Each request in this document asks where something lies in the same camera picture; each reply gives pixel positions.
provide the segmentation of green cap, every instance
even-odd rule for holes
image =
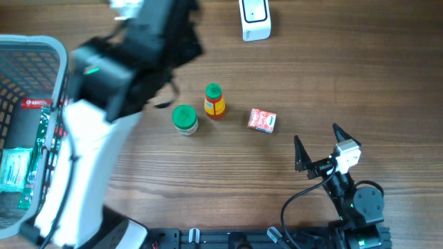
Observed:
[[[197,114],[192,106],[184,104],[172,112],[172,121],[179,129],[190,129],[197,122]]]
[[[211,83],[206,87],[206,96],[212,100],[216,100],[222,95],[221,89],[217,83]]]

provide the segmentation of red package in basket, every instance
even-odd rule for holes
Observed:
[[[248,127],[259,131],[272,133],[276,118],[277,114],[275,113],[270,113],[259,109],[252,109],[251,117],[249,117]]]

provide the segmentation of plastic basket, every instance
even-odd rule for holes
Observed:
[[[60,114],[66,100],[67,65],[65,47],[52,37],[0,35],[0,153],[3,149],[34,147],[41,109],[23,110],[21,100],[53,100],[30,208],[18,210],[20,192],[0,193],[0,239],[17,234],[20,224],[36,214],[44,202],[42,190],[49,186],[57,162],[56,144],[62,137]]]

